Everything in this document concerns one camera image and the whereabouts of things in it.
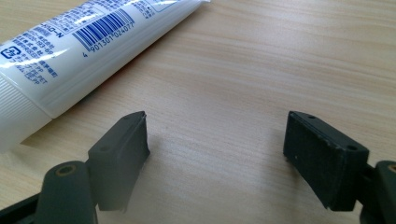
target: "light wood surface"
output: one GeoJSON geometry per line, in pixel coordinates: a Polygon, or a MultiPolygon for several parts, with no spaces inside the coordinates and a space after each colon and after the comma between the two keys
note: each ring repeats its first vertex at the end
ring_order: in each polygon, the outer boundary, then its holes
{"type": "MultiPolygon", "coordinates": [[[[81,0],[1,0],[0,42],[81,0]]],[[[323,208],[286,162],[287,115],[318,116],[396,161],[396,4],[213,0],[96,91],[0,155],[0,208],[122,116],[148,114],[151,155],[128,211],[100,223],[359,223],[323,208]]]]}

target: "toothpaste tube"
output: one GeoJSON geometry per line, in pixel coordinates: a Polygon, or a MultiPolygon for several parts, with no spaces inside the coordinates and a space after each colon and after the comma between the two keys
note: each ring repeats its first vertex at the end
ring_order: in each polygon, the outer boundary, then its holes
{"type": "Polygon", "coordinates": [[[91,0],[0,45],[0,151],[81,100],[208,0],[91,0]]]}

